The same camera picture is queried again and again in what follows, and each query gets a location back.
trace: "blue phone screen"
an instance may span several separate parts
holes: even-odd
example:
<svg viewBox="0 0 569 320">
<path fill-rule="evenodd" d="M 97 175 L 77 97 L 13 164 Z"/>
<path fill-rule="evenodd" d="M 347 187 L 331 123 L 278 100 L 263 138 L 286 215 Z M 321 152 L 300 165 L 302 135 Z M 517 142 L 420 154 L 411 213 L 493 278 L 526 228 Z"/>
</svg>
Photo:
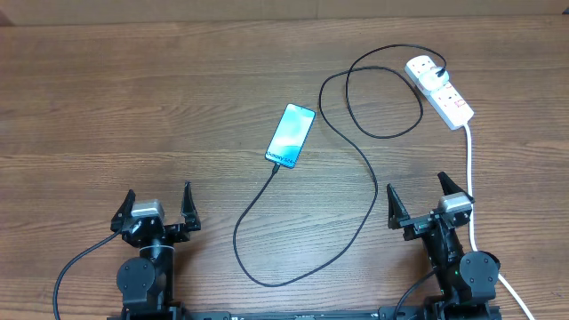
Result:
<svg viewBox="0 0 569 320">
<path fill-rule="evenodd" d="M 286 106 L 265 158 L 276 164 L 294 168 L 309 135 L 316 113 L 293 104 Z"/>
</svg>

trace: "wall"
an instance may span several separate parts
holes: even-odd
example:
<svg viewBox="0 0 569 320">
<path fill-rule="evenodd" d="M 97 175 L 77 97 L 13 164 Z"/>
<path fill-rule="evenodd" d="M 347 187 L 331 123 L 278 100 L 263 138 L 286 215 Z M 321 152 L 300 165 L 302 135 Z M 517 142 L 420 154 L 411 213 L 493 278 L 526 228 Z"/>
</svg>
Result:
<svg viewBox="0 0 569 320">
<path fill-rule="evenodd" d="M 0 0 L 0 24 L 561 14 L 568 5 L 569 0 Z"/>
</svg>

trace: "black cable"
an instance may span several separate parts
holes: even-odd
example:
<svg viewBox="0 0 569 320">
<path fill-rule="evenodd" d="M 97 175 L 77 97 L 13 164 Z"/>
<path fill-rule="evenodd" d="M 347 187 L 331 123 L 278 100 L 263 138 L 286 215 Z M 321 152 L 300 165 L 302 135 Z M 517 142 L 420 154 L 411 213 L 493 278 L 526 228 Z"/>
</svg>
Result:
<svg viewBox="0 0 569 320">
<path fill-rule="evenodd" d="M 320 114 L 322 114 L 322 118 L 324 119 L 324 121 L 326 122 L 326 124 L 328 124 L 328 126 L 334 130 L 336 133 L 338 133 L 338 135 L 340 135 L 347 143 L 349 143 L 352 147 L 354 147 L 354 149 L 359 153 L 359 155 L 364 159 L 365 164 L 367 164 L 367 167 L 370 171 L 370 174 L 372 175 L 372 181 L 373 181 L 373 186 L 374 186 L 374 192 L 373 192 L 373 200 L 372 203 L 370 204 L 369 209 L 367 210 L 367 213 L 364 216 L 364 219 L 362 220 L 362 223 L 359 225 L 359 227 L 357 228 L 356 233 L 354 234 L 354 236 L 352 236 L 351 240 L 349 241 L 348 245 L 346 245 L 346 247 L 344 247 L 344 249 L 336 254 L 333 258 L 331 258 L 330 260 L 328 260 L 325 264 L 321 265 L 318 268 L 315 268 L 301 276 L 297 276 L 295 277 L 293 280 L 289 280 L 286 282 L 283 282 L 281 284 L 265 284 L 257 279 L 255 279 L 253 276 L 251 276 L 251 274 L 249 274 L 249 272 L 247 271 L 247 269 L 245 269 L 243 263 L 241 262 L 241 259 L 239 257 L 239 253 L 237 252 L 237 245 L 236 245 L 236 236 L 237 236 L 237 229 L 239 228 L 239 225 L 241 224 L 241 221 L 243 220 L 243 218 L 247 215 L 247 213 L 251 210 L 251 208 L 255 205 L 255 203 L 257 202 L 257 200 L 259 200 L 260 196 L 262 195 L 262 193 L 265 191 L 265 189 L 267 188 L 268 184 L 272 181 L 273 177 L 275 176 L 276 172 L 278 171 L 278 167 L 280 167 L 278 164 L 275 164 L 275 167 L 273 168 L 273 172 L 270 175 L 270 177 L 268 177 L 267 182 L 265 182 L 265 185 L 263 186 L 263 188 L 259 191 L 259 193 L 257 194 L 257 196 L 251 201 L 251 203 L 249 204 L 249 206 L 247 206 L 247 208 L 245 209 L 245 211 L 241 214 L 241 216 L 239 217 L 239 219 L 237 220 L 237 223 L 235 225 L 235 229 L 233 230 L 233 252 L 235 253 L 237 262 L 239 263 L 239 267 L 241 267 L 241 269 L 243 270 L 243 272 L 245 273 L 246 276 L 249 277 L 249 279 L 251 279 L 251 281 L 255 282 L 256 284 L 262 285 L 264 287 L 268 287 L 268 288 L 275 288 L 275 287 L 280 287 L 280 286 L 285 286 L 288 284 L 292 284 L 294 282 L 297 282 L 307 276 L 311 276 L 313 274 L 315 274 L 316 272 L 322 270 L 323 268 L 328 267 L 329 265 L 331 265 L 333 262 L 335 262 L 339 257 L 341 257 L 348 249 L 349 247 L 356 241 L 357 236 L 359 235 L 360 231 L 362 230 L 362 228 L 364 227 L 365 222 L 367 221 L 367 219 L 370 216 L 370 213 L 372 212 L 373 206 L 375 205 L 375 201 L 377 200 L 377 195 L 379 192 L 379 187 L 378 187 L 378 182 L 377 182 L 377 177 L 375 176 L 375 172 L 373 171 L 372 165 L 370 164 L 370 162 L 367 160 L 367 157 L 364 155 L 364 152 L 362 152 L 362 150 L 354 143 L 352 142 L 350 139 L 348 139 L 348 137 L 346 137 L 345 135 L 343 135 L 338 129 L 336 129 L 326 118 L 324 111 L 322 110 L 322 93 L 324 91 L 324 88 L 326 86 L 326 84 L 334 79 L 337 76 L 342 76 L 342 75 L 347 75 L 346 76 L 346 102 L 348 105 L 348 111 L 352 117 L 352 119 L 354 120 L 354 123 L 356 124 L 357 128 L 367 134 L 370 137 L 376 138 L 376 139 L 391 139 L 391 138 L 395 138 L 395 137 L 399 137 L 401 135 L 404 135 L 406 133 L 408 133 L 409 131 L 411 131 L 414 127 L 417 126 L 417 124 L 419 124 L 419 122 L 421 121 L 422 117 L 423 117 L 423 105 L 421 102 L 421 97 L 419 96 L 419 94 L 413 89 L 413 85 L 411 83 L 409 83 L 409 81 L 407 81 L 407 79 L 405 79 L 400 73 L 398 73 L 397 71 L 395 71 L 394 69 L 391 68 L 387 68 L 387 67 L 379 67 L 379 66 L 368 66 L 368 67 L 361 67 L 361 68 L 354 68 L 354 66 L 363 58 L 367 57 L 368 55 L 374 53 L 374 52 L 378 52 L 380 50 L 384 50 L 384 49 L 388 49 L 388 48 L 394 48 L 394 47 L 412 47 L 412 48 L 417 48 L 417 49 L 422 49 L 428 52 L 432 52 L 434 53 L 436 56 L 440 57 L 443 62 L 445 63 L 445 65 L 443 66 L 443 69 L 441 69 L 437 74 L 438 76 L 443 75 L 443 73 L 445 72 L 446 69 L 446 60 L 445 58 L 443 58 L 442 55 L 440 55 L 439 53 L 420 46 L 420 45 L 416 45 L 416 44 L 392 44 L 392 45 L 387 45 L 375 50 L 372 50 L 366 54 L 364 54 L 363 56 L 361 56 L 360 58 L 358 58 L 354 63 L 352 63 L 351 67 L 349 68 L 349 70 L 347 71 L 343 71 L 340 72 L 338 74 L 329 76 L 323 83 L 322 86 L 320 87 L 320 93 L 318 94 L 318 108 L 320 110 Z M 357 71 L 363 71 L 363 70 L 386 70 L 389 71 L 395 75 L 397 75 L 401 80 L 403 80 L 405 82 L 405 84 L 407 84 L 407 86 L 409 87 L 409 89 L 413 92 L 415 98 L 417 99 L 417 102 L 419 103 L 419 119 L 417 119 L 417 121 L 408 129 L 397 133 L 397 134 L 393 134 L 393 135 L 389 135 L 389 136 L 378 136 L 378 135 L 374 135 L 371 134 L 369 132 L 367 132 L 366 130 L 364 130 L 364 128 L 362 128 L 359 123 L 357 122 L 354 113 L 352 112 L 352 107 L 349 104 L 349 75 L 352 72 L 357 72 Z"/>
<path fill-rule="evenodd" d="M 60 320 L 60 310 L 58 309 L 58 305 L 57 305 L 57 294 L 58 294 L 58 291 L 60 290 L 61 280 L 63 280 L 63 276 L 65 276 L 65 273 L 68 272 L 69 268 L 71 268 L 71 266 L 73 266 L 74 263 L 78 262 L 81 258 L 83 258 L 87 254 L 95 251 L 96 249 L 100 248 L 102 245 L 106 244 L 107 242 L 113 240 L 120 233 L 121 233 L 121 228 L 119 228 L 113 235 L 107 237 L 106 239 L 99 242 L 98 244 L 96 244 L 96 245 L 92 246 L 91 248 L 77 254 L 77 256 L 75 258 L 73 258 L 70 262 L 68 262 L 68 264 L 65 266 L 65 268 L 63 268 L 63 270 L 61 270 L 60 276 L 57 277 L 57 281 L 55 282 L 55 286 L 53 287 L 53 315 L 55 316 L 56 320 Z"/>
<path fill-rule="evenodd" d="M 403 306 L 403 303 L 405 302 L 407 297 L 409 297 L 409 295 L 411 293 L 413 293 L 417 288 L 419 288 L 421 286 L 421 284 L 423 284 L 425 281 L 427 281 L 427 279 L 429 279 L 430 277 L 435 275 L 436 272 L 437 272 L 437 269 L 433 268 L 429 273 L 427 273 L 425 276 L 423 276 L 421 279 L 419 279 L 419 281 L 417 281 L 414 285 L 411 286 L 411 288 L 409 288 L 407 290 L 407 292 L 403 295 L 403 297 L 401 297 L 401 299 L 397 303 L 397 306 L 395 307 L 395 310 L 393 312 L 393 320 L 397 320 L 397 313 L 399 313 L 399 309 L 401 308 L 401 306 Z"/>
</svg>

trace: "electrical socket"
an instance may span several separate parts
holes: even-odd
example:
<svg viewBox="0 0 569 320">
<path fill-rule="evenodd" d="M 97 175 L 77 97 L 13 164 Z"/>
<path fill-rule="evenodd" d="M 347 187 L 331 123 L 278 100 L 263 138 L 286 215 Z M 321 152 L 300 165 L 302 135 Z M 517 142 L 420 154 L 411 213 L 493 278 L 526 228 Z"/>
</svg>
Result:
<svg viewBox="0 0 569 320">
<path fill-rule="evenodd" d="M 451 130 L 456 130 L 469 122 L 474 111 L 454 86 L 448 82 L 448 72 L 445 72 L 446 76 L 439 77 L 436 75 L 440 69 L 426 55 L 415 57 L 405 65 L 407 75 L 445 120 L 446 125 Z"/>
</svg>

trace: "wooden tabletop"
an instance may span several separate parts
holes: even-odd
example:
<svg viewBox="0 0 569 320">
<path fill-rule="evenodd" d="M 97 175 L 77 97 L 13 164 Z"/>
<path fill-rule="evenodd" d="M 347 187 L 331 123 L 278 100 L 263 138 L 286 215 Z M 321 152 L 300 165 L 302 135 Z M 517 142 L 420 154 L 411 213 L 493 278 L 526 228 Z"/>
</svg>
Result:
<svg viewBox="0 0 569 320">
<path fill-rule="evenodd" d="M 327 117 L 367 154 L 380 183 L 370 219 L 330 267 L 269 289 L 236 263 L 233 227 L 270 175 L 264 152 L 287 103 L 317 110 L 321 83 L 361 54 L 422 44 L 448 60 L 476 114 L 478 248 L 540 319 L 569 312 L 569 19 L 563 16 L 215 22 L 0 28 L 0 318 L 52 319 L 63 266 L 110 234 L 129 188 L 179 220 L 184 180 L 203 228 L 176 246 L 178 299 L 229 312 L 373 309 L 395 305 L 429 271 L 421 241 L 388 229 L 392 183 L 411 215 L 442 195 L 437 173 L 464 188 L 465 135 L 426 102 L 422 122 L 392 140 L 363 135 L 342 96 L 325 88 Z M 423 54 L 392 49 L 361 65 L 403 72 Z M 396 76 L 353 75 L 356 117 L 368 131 L 402 131 L 419 115 Z M 244 220 L 241 258 L 277 283 L 329 260 L 373 198 L 357 152 L 321 115 L 298 165 L 282 168 Z M 460 238 L 469 250 L 467 228 Z M 138 252 L 116 239 L 73 266 L 60 288 L 64 319 L 105 319 L 122 306 L 116 271 Z M 523 314 L 501 284 L 493 305 Z M 408 304 L 437 293 L 424 284 Z"/>
</svg>

